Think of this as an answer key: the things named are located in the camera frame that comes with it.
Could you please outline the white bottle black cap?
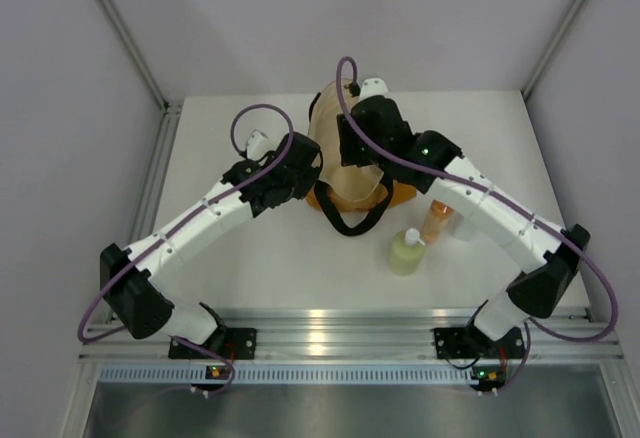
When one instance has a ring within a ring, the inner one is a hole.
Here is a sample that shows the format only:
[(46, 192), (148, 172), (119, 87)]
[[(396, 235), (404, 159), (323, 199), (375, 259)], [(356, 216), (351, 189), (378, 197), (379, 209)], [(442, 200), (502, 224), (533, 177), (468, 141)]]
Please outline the white bottle black cap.
[(468, 242), (477, 233), (476, 226), (459, 212), (455, 212), (450, 221), (450, 233), (457, 240)]

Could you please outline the tan canvas tote bag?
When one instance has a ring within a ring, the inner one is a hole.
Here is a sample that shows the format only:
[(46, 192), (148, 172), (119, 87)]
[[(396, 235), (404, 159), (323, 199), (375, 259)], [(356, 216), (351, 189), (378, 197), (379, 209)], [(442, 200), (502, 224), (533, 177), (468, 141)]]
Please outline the tan canvas tote bag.
[(369, 232), (385, 211), (417, 196), (415, 188), (398, 183), (375, 166), (341, 164), (338, 116), (342, 110), (335, 82), (316, 94), (309, 107), (308, 137), (322, 152), (322, 171), (306, 200), (322, 212), (341, 235)]

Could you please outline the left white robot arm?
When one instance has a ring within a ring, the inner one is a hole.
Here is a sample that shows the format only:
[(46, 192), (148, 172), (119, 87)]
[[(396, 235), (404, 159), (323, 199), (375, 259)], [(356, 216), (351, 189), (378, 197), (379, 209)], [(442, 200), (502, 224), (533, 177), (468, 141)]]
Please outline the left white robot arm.
[(219, 315), (202, 302), (183, 303), (170, 294), (189, 260), (264, 211), (304, 198), (322, 169), (320, 146), (300, 133), (284, 137), (265, 158), (234, 164), (199, 202), (160, 230), (101, 252), (104, 299), (133, 338), (178, 336), (207, 358), (224, 350), (226, 326)]

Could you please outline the orange bottle pink cap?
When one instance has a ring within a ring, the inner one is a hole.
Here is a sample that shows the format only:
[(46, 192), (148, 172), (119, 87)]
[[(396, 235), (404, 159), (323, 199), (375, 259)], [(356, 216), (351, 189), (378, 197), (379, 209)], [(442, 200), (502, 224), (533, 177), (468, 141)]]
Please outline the orange bottle pink cap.
[(422, 224), (422, 239), (426, 243), (435, 243), (453, 214), (453, 208), (440, 201), (433, 200)]

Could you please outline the green pump bottle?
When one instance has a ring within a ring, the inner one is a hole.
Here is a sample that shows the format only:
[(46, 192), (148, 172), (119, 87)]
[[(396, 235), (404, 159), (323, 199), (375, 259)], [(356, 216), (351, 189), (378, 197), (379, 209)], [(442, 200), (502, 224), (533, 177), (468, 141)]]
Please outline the green pump bottle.
[(424, 256), (425, 248), (426, 244), (418, 229), (408, 228), (398, 232), (391, 241), (389, 268), (400, 276), (414, 273)]

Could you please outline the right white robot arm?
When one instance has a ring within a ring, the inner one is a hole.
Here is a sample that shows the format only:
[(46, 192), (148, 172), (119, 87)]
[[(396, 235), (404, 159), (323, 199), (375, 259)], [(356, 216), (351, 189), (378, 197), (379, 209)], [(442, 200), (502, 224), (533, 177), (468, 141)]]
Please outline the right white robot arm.
[(590, 241), (580, 225), (563, 229), (537, 218), (495, 187), (439, 132), (415, 133), (395, 101), (382, 95), (337, 118), (343, 165), (374, 165), (393, 180), (453, 208), (499, 245), (518, 276), (483, 303), (466, 326), (467, 347), (488, 355), (528, 318), (548, 318), (576, 276)]

